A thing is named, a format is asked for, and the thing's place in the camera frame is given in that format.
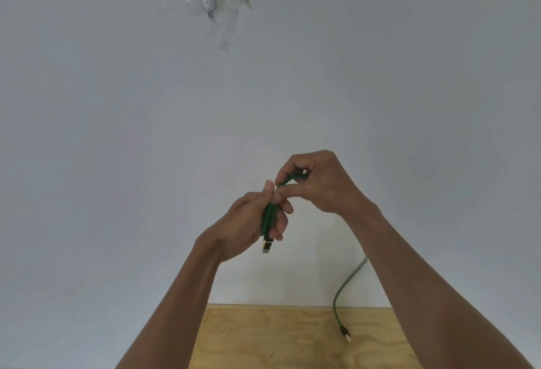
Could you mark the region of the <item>person's right hand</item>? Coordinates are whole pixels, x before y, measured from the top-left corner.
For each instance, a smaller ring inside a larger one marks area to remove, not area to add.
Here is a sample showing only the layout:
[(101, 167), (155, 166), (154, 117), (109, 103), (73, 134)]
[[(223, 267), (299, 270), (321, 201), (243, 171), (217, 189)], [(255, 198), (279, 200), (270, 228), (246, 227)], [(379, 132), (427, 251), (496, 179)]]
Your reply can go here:
[(330, 150), (292, 155), (279, 170), (275, 185), (272, 203), (300, 197), (323, 212), (342, 217), (372, 215), (379, 211)]

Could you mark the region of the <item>person's right forearm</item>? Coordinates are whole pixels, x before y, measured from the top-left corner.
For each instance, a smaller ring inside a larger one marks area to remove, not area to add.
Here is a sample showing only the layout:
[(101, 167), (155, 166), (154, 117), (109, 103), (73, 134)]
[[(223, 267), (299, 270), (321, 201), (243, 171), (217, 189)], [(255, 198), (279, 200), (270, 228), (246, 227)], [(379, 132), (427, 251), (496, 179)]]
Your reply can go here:
[(534, 369), (374, 206), (343, 210), (424, 369)]

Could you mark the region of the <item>person's left hand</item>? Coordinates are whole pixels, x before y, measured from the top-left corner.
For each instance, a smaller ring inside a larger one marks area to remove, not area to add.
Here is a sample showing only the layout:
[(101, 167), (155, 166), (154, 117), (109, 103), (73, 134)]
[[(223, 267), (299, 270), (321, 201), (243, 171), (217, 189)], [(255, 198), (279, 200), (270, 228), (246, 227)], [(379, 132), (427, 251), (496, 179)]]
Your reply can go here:
[(261, 237), (266, 248), (283, 239), (288, 215), (294, 212), (292, 204), (288, 200), (273, 203), (272, 198), (265, 208), (251, 208), (247, 194), (197, 238), (194, 250), (210, 250), (224, 262), (246, 251)]

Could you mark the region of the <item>person's left forearm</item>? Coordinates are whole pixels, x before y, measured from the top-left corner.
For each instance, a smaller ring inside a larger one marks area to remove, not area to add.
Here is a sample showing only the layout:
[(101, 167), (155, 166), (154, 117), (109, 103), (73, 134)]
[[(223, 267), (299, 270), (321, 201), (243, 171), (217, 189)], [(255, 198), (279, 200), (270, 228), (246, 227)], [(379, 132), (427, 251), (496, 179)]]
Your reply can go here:
[(188, 369), (221, 245), (195, 243), (166, 295), (115, 369)]

